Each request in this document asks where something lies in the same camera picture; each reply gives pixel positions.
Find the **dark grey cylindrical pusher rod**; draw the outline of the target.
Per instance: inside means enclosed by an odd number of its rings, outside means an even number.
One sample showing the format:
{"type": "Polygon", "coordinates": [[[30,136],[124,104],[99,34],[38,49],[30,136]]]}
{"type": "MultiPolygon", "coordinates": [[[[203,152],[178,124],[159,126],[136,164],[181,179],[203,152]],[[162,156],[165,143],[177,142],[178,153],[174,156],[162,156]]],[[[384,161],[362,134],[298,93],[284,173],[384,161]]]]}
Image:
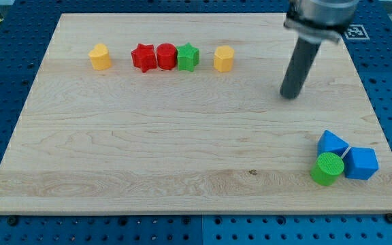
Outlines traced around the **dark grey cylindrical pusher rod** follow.
{"type": "Polygon", "coordinates": [[[311,43],[301,37],[295,44],[289,66],[280,87],[285,99],[295,99],[301,92],[321,43],[311,43]]]}

